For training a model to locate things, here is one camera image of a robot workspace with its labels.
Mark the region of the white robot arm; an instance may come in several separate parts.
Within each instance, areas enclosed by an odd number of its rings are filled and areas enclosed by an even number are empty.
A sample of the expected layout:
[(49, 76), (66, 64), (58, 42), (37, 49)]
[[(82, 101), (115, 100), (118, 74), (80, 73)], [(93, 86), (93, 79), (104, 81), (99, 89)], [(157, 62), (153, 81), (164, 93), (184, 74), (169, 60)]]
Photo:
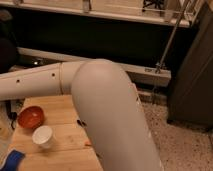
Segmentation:
[(0, 74), (0, 102), (70, 95), (104, 171), (164, 171), (144, 110), (125, 70), (106, 59)]

